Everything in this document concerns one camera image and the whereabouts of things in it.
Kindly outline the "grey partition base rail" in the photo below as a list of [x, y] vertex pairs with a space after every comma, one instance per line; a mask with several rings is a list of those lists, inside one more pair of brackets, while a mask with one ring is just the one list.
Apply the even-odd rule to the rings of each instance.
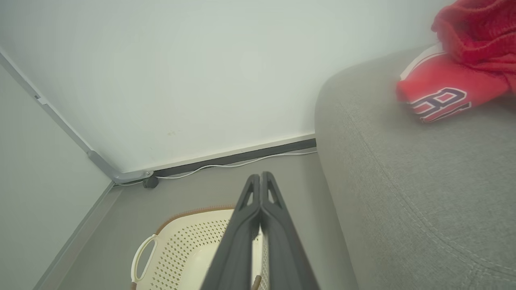
[[101, 224], [121, 189], [111, 182], [55, 256], [33, 290], [58, 290], [79, 254]]

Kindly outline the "red jersey with lettering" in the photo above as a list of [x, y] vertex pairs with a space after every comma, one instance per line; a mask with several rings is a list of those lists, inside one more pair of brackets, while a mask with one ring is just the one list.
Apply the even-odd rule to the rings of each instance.
[[422, 122], [430, 123], [502, 95], [516, 94], [516, 73], [469, 68], [455, 62], [441, 44], [435, 44], [400, 74], [396, 94]]

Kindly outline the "black baseboard strip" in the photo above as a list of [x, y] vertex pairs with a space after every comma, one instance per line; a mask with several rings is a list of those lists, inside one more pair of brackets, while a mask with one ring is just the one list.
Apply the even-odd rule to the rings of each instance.
[[273, 147], [266, 147], [265, 149], [253, 150], [244, 153], [233, 154], [229, 156], [203, 160], [197, 163], [189, 163], [186, 165], [169, 167], [162, 170], [156, 170], [153, 173], [153, 176], [156, 177], [168, 177], [168, 176], [176, 176], [181, 173], [189, 173], [193, 172], [203, 166], [208, 165], [230, 165], [239, 162], [245, 162], [248, 160], [255, 160], [258, 158], [278, 155], [283, 153], [291, 153], [294, 151], [300, 150], [308, 150], [316, 147], [316, 139], [311, 138], [308, 140], [297, 141], [295, 143], [288, 143], [285, 145], [278, 145]]

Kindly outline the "grey fabric sofa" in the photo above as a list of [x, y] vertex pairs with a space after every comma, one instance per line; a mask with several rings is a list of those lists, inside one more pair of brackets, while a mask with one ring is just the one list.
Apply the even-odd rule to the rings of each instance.
[[516, 290], [516, 101], [422, 123], [397, 101], [423, 47], [335, 74], [315, 134], [360, 289]]

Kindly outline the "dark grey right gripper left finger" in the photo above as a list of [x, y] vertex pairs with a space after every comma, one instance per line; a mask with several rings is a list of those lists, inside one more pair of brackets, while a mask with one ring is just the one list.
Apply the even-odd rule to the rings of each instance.
[[252, 244], [260, 224], [260, 176], [252, 174], [234, 208], [200, 290], [251, 290]]

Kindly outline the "grey partition frame post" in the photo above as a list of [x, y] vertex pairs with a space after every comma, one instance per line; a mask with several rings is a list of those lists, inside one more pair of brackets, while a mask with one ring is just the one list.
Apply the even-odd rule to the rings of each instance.
[[134, 184], [142, 184], [146, 178], [153, 176], [153, 170], [137, 170], [133, 172], [120, 172], [106, 161], [100, 154], [92, 150], [92, 148], [81, 138], [68, 123], [61, 118], [54, 107], [50, 104], [44, 95], [40, 94], [28, 79], [20, 73], [20, 70], [13, 64], [12, 60], [6, 55], [0, 47], [0, 65], [11, 75], [11, 77], [32, 97], [37, 104], [48, 114], [57, 125], [85, 152], [88, 159], [107, 176], [114, 185], [131, 186]]

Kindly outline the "cream perforated laundry basket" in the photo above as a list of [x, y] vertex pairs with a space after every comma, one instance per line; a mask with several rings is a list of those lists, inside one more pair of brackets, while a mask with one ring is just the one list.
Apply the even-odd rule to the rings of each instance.
[[[165, 222], [135, 253], [130, 290], [200, 290], [233, 211], [208, 207]], [[252, 244], [251, 290], [269, 290], [266, 242], [259, 226]]]

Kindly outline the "red knitted sweater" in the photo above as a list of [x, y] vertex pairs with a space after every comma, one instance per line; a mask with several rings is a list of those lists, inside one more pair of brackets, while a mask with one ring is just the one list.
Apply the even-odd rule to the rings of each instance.
[[516, 95], [516, 0], [456, 0], [431, 30], [455, 61], [505, 77]]

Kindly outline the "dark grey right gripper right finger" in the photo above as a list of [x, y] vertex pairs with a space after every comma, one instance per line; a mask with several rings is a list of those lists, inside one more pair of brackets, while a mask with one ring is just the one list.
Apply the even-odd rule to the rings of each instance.
[[260, 226], [267, 241], [269, 290], [320, 290], [271, 172], [260, 178]]

